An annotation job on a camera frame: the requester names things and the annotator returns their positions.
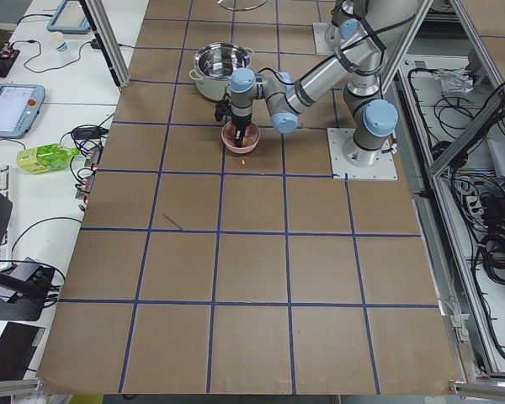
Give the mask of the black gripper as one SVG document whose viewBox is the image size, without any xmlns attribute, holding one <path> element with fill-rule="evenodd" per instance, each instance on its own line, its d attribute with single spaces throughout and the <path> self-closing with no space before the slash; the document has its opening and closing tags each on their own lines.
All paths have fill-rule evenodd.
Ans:
<svg viewBox="0 0 505 404">
<path fill-rule="evenodd" d="M 246 116 L 233 116 L 233 125 L 236 128 L 236 134 L 234 136 L 234 142 L 236 146 L 241 146 L 243 139 L 245 137 L 245 130 L 251 124 L 251 115 Z"/>
</svg>

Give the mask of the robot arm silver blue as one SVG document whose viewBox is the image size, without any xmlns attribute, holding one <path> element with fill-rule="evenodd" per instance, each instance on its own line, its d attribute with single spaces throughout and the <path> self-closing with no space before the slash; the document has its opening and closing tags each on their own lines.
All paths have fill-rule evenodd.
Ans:
<svg viewBox="0 0 505 404">
<path fill-rule="evenodd" d="M 354 17 L 354 1 L 336 0 L 331 15 L 331 23 L 324 35 L 324 39 L 329 45 L 338 45 L 341 40 L 339 28 L 347 20 Z"/>
<path fill-rule="evenodd" d="M 256 99 L 265 101 L 273 127 L 287 134 L 296 130 L 299 114 L 347 76 L 363 81 L 351 92 L 354 98 L 374 97 L 380 91 L 384 54 L 408 32 L 417 9 L 417 1 L 355 1 L 352 18 L 342 21 L 335 16 L 332 20 L 340 38 L 332 55 L 294 82 L 270 69 L 267 74 L 244 67 L 235 70 L 230 94 L 223 99 L 226 109 L 215 112 L 217 120 L 224 115 L 231 118 L 231 144 L 238 149 L 251 145 L 246 136 L 253 127 Z"/>
</svg>

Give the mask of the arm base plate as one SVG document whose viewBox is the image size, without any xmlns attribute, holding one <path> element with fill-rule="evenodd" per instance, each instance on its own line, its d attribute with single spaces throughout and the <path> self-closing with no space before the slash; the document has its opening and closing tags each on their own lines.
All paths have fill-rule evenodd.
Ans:
<svg viewBox="0 0 505 404">
<path fill-rule="evenodd" d="M 358 181 L 396 181 L 398 179 L 386 137 L 379 150 L 366 151 L 354 142 L 354 129 L 328 128 L 332 177 Z"/>
<path fill-rule="evenodd" d="M 319 56 L 331 55 L 336 49 L 344 47 L 347 39 L 343 35 L 346 23 L 335 27 L 331 23 L 314 23 L 312 25 L 315 49 Z"/>
</svg>

